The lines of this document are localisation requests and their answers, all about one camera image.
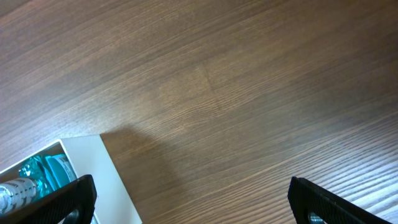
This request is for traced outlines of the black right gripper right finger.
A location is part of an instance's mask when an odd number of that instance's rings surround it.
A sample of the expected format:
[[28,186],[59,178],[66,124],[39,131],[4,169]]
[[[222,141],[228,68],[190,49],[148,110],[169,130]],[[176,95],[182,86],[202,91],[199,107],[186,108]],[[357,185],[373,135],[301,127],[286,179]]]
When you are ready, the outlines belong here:
[[302,177],[292,177],[288,200],[298,224],[389,224]]

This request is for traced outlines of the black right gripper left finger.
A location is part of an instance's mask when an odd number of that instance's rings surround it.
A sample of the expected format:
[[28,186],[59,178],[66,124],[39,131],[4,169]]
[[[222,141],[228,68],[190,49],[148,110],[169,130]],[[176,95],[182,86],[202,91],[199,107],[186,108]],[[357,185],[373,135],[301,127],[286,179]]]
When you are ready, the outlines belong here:
[[38,201],[1,216],[6,224],[90,224],[97,194],[91,175],[84,175]]

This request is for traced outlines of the blue mouthwash bottle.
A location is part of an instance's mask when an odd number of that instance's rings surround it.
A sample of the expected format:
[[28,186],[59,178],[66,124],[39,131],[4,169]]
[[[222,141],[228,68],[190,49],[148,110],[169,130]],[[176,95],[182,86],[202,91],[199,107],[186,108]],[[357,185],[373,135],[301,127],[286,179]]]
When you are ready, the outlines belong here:
[[1,183],[1,215],[33,203],[76,180],[67,156],[32,156],[16,179]]

